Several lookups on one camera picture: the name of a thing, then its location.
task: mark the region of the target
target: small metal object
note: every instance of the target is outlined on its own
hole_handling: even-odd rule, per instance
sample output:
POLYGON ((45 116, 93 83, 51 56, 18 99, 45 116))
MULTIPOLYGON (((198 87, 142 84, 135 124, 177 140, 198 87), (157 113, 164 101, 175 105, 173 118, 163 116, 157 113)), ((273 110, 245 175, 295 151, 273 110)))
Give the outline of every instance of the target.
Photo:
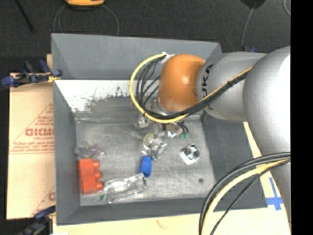
POLYGON ((135 124, 135 128, 138 128, 138 129, 146 128, 149 126, 149 123, 150 123, 149 119, 143 114, 140 114, 135 124))
POLYGON ((165 125, 166 134, 168 137, 173 138, 183 133, 183 129, 176 123, 169 123, 165 125))
POLYGON ((193 143, 182 149, 179 154, 188 165, 193 164, 200 157, 200 152, 193 143))

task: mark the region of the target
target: black floor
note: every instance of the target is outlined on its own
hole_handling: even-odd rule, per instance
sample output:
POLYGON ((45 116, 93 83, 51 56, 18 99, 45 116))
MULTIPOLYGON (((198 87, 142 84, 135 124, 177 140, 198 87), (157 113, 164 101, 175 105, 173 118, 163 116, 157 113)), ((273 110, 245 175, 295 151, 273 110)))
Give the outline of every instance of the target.
MULTIPOLYGON (((65 7, 58 21, 55 16, 64 0, 20 2, 35 32, 30 32, 14 0, 0 0, 0 78, 19 70, 25 59, 46 57, 51 52, 52 31, 104 35, 117 31, 114 17, 103 7, 83 12, 65 7)), ((221 44, 223 52, 244 46, 268 53, 291 44, 287 11, 291 0, 107 0, 105 5, 118 18, 120 36, 213 41, 221 44)), ((7 91, 0 91, 0 234, 12 234, 30 222, 4 221, 7 96, 7 91)))

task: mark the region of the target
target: transparent plastic object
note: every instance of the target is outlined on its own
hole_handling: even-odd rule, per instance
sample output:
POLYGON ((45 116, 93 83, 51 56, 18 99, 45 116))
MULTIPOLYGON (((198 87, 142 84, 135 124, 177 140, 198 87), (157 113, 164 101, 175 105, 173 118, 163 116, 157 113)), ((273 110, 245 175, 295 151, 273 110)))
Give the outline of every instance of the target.
POLYGON ((103 194, 105 201, 112 203, 114 200, 143 193, 145 188, 145 177, 143 173, 139 173, 127 178, 106 181, 103 187, 103 194))

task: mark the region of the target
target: blue object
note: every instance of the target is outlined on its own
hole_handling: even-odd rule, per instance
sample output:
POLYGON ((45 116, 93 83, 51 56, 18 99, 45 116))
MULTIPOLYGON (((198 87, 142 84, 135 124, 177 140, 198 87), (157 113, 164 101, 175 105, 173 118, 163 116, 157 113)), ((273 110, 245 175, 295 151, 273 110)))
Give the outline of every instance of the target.
POLYGON ((63 72, 61 70, 53 70, 51 72, 51 76, 53 76, 53 77, 60 77, 62 75, 63 75, 63 72))
POLYGON ((13 78, 13 76, 6 76, 1 79, 1 85, 3 87, 18 87, 19 83, 13 78))
POLYGON ((49 214, 51 214, 53 212, 55 212, 55 206, 48 207, 48 208, 36 213, 34 215, 34 219, 35 220, 42 219, 42 218, 48 216, 49 214))
POLYGON ((39 65, 44 73, 35 73, 31 63, 26 60, 22 65, 22 72, 13 76, 6 76, 1 79, 1 85, 5 88, 9 87, 18 87, 21 85, 31 84, 31 83, 40 83, 48 81, 50 78, 60 77, 63 75, 61 70, 51 71, 47 63, 41 59, 39 60, 39 65))
POLYGON ((48 73, 51 71, 48 64, 43 59, 40 59, 38 62, 40 68, 44 71, 44 73, 48 73))
POLYGON ((282 209, 280 205, 283 203, 283 200, 282 200, 281 197, 279 197, 277 195, 273 179, 269 178, 269 181, 270 181, 270 184, 271 184, 273 192, 274 192, 274 197, 266 198, 265 200, 266 200, 267 205, 274 205, 275 206, 275 210, 279 211, 279 210, 282 209))
POLYGON ((140 172, 143 173, 145 177, 149 177, 152 170, 152 158, 150 156, 144 156, 140 164, 140 172))

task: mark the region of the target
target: green object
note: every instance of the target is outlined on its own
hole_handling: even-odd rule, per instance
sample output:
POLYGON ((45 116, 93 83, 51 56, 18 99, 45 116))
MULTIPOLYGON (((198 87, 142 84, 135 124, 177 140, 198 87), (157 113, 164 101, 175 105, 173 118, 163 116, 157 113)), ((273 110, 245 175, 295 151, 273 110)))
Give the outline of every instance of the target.
POLYGON ((99 198, 99 201, 102 201, 102 200, 104 199, 104 196, 105 196, 105 194, 102 193, 101 196, 100 196, 100 198, 99 198))
POLYGON ((151 148, 148 139, 149 139, 149 138, 153 138, 153 137, 154 137, 153 133, 147 133, 147 134, 143 137, 143 141, 142 141, 142 142, 143 142, 143 145, 145 145, 145 146, 151 148))

